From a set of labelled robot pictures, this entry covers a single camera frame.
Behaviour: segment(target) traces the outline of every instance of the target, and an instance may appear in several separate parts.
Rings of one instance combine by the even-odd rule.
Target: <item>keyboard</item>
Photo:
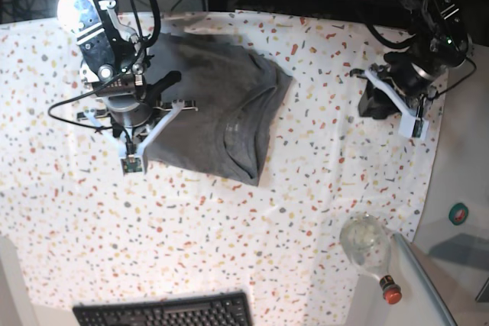
[[[175,301],[76,306],[80,326],[251,326],[243,292]]]

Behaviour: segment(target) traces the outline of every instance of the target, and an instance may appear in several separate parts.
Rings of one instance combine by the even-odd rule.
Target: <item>speckled fabric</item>
[[[54,19],[2,26],[0,232],[18,247],[32,301],[70,308],[244,289],[257,326],[342,324],[357,281],[342,223],[368,211],[413,239],[443,100],[424,142],[400,137],[398,117],[360,119],[365,81],[348,71],[385,51],[361,25],[240,12],[166,17],[163,30],[252,48],[294,76],[261,184],[161,163],[123,177],[102,136],[47,117],[83,91],[73,38]]]

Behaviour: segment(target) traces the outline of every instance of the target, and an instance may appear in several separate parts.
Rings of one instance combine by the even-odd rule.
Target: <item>white tablecloth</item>
[[[54,19],[3,26],[0,233],[18,247],[32,301],[69,308],[243,289],[257,326],[342,324],[357,281],[342,223],[368,211],[413,238],[442,101],[424,142],[400,137],[398,117],[359,118],[365,81],[348,72],[386,52],[361,25],[239,12],[166,17],[163,32],[213,34],[294,76],[260,187],[159,163],[123,177],[102,136],[47,117],[82,91],[74,39]]]

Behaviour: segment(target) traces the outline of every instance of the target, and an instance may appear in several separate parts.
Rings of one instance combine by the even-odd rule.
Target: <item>folded shirt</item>
[[[291,77],[242,47],[161,34],[151,48],[149,83],[170,71],[182,80],[164,102],[195,100],[148,147],[148,158],[257,186],[264,168],[270,124]]]

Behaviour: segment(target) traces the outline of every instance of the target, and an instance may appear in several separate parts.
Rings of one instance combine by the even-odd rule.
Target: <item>clear plastic bottle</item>
[[[371,215],[353,215],[343,224],[339,240],[347,258],[360,273],[380,283],[387,303],[398,303],[402,294],[389,275],[390,238],[386,228]]]

